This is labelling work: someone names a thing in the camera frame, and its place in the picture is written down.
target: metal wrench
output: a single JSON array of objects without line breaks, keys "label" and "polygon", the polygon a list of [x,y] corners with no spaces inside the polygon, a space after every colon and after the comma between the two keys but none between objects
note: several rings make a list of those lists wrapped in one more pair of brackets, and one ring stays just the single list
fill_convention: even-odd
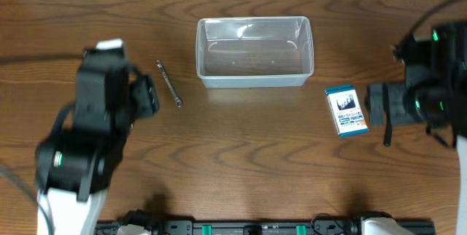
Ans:
[{"label": "metal wrench", "polygon": [[158,66],[159,70],[162,72],[163,79],[166,81],[166,84],[169,87],[170,93],[172,94],[172,96],[175,99],[175,105],[177,107],[182,107],[182,105],[183,105],[182,99],[180,99],[180,97],[178,97],[177,93],[175,93],[175,89],[172,86],[172,83],[170,82],[170,79],[169,79],[169,76],[166,73],[166,70],[162,66],[162,62],[157,60],[155,62],[155,64]]}]

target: small packet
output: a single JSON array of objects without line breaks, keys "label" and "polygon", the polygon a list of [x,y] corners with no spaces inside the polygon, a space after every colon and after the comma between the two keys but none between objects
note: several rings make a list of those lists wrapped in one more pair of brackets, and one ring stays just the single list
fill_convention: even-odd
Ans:
[{"label": "small packet", "polygon": [[339,137],[368,132],[357,92],[351,85],[342,85],[325,90]]}]

